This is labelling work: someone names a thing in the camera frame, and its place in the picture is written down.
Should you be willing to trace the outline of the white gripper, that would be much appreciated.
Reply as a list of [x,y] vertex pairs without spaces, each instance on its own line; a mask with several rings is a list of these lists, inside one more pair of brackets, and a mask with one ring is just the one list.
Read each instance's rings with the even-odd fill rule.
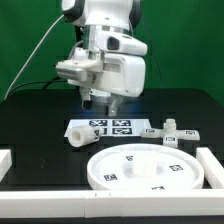
[[108,116],[115,117],[123,102],[122,96],[138,97],[142,93],[145,70],[146,65],[141,57],[106,53],[103,71],[89,74],[88,79],[81,83],[82,108],[92,108],[90,90],[87,88],[110,92],[117,95],[110,97]]

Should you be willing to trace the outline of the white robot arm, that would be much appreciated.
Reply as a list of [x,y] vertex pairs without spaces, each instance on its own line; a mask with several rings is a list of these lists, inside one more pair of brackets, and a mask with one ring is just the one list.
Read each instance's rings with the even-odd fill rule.
[[58,75],[80,88],[84,103],[105,103],[115,116],[123,99],[138,97],[144,87],[147,45],[131,36],[140,0],[62,0],[62,11],[85,37],[56,65]]

